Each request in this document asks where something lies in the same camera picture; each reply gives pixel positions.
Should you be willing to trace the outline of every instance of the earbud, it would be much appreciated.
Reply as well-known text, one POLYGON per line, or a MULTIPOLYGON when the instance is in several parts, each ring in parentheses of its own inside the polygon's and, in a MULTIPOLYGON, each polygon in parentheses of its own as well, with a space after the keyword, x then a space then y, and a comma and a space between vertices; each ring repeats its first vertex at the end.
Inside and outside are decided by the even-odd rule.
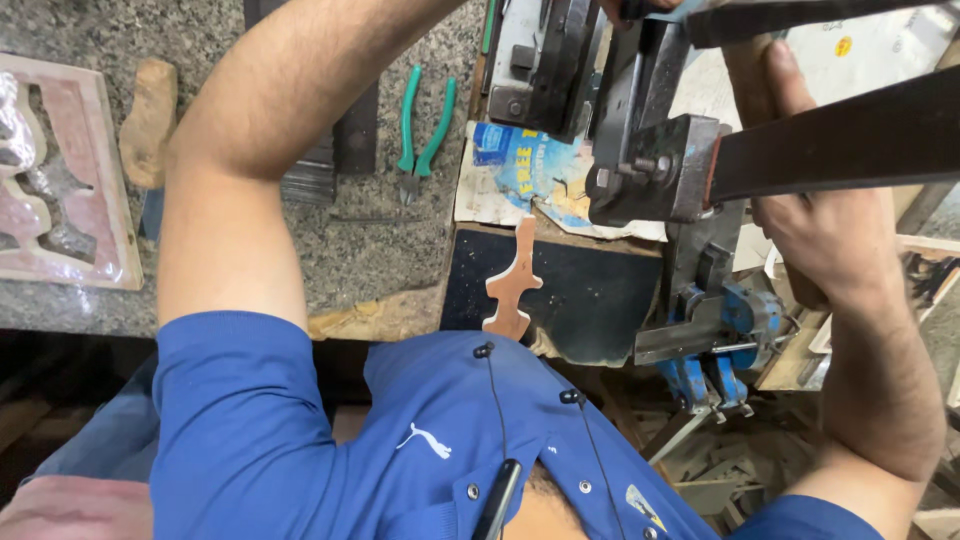
POLYGON ((570 388, 560 393, 560 403, 564 405, 577 404, 583 406, 587 402, 587 397, 580 393, 576 388, 570 388))

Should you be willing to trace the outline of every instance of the wire cutter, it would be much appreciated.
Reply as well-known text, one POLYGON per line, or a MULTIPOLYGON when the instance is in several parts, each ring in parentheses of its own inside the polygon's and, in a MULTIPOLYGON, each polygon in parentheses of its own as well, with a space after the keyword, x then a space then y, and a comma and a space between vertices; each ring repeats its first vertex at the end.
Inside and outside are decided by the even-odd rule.
POLYGON ((413 72, 410 73, 410 82, 407 83, 407 91, 403 94, 403 109, 400 112, 403 155, 396 166, 404 172, 403 178, 400 179, 400 202, 405 206, 417 200, 417 196, 420 194, 420 178, 430 176, 430 161, 433 160, 433 155, 440 148, 440 143, 444 142, 446 131, 450 128, 450 119, 453 117, 453 106, 457 100, 457 81, 450 77, 446 80, 444 114, 440 117, 437 131, 434 132, 433 137, 430 138, 430 142, 427 143, 420 156, 415 157, 411 113, 414 107, 414 97, 417 96, 417 85, 420 84, 421 71, 420 66, 415 65, 413 72))

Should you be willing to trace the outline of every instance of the workbench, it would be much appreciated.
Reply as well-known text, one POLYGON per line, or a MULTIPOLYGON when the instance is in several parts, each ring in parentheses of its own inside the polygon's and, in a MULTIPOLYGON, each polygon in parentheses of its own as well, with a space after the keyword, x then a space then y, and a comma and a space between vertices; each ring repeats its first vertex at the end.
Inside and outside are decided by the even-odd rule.
MULTIPOLYGON (((375 174, 340 176, 337 200, 330 208, 285 203, 308 312, 348 310, 346 315, 334 313, 332 319, 313 319, 315 337, 323 332, 316 329, 342 325, 352 313, 375 318, 380 329, 387 329, 380 338, 436 329, 453 235, 462 133, 485 12, 483 0, 469 0, 380 77, 375 174), (418 148, 437 125, 449 76, 457 81, 457 106, 449 135, 434 158, 433 174, 422 183, 419 199, 404 207, 397 191, 399 111, 416 63, 423 67, 414 122, 418 148), (400 219, 385 224, 349 221, 355 218, 400 219), (378 299, 380 303, 371 303, 378 299)), ((183 114, 243 30, 240 0, 11 0, 0 7, 0 50, 104 73, 117 133, 131 110, 133 79, 141 60, 157 57, 177 67, 183 114)), ((145 191, 129 183, 127 191, 133 223, 138 224, 145 191)), ((153 337, 157 246, 142 237, 137 244, 145 274, 142 290, 0 280, 0 328, 153 337)))

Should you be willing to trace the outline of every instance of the yellow sticker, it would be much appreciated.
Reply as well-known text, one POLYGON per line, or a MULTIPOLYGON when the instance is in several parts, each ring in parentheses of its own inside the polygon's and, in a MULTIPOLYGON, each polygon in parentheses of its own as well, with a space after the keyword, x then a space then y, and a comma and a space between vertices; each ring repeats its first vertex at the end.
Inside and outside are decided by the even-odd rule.
POLYGON ((845 57, 850 53, 850 49, 853 47, 853 39, 850 36, 846 36, 843 39, 837 41, 837 46, 834 49, 834 52, 838 57, 845 57))

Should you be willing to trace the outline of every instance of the black wooden board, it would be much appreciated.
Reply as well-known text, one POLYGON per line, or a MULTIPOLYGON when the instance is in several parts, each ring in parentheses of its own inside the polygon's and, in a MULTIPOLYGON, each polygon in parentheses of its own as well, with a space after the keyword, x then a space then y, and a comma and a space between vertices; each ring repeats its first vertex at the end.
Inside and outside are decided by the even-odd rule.
MULTIPOLYGON (((487 278, 516 256, 512 235, 460 229, 446 286, 441 330, 480 330, 496 312, 487 278)), ((660 278, 662 259, 535 240, 534 275, 543 287, 520 296, 530 329, 543 328, 577 363, 619 361, 630 354, 660 278)))

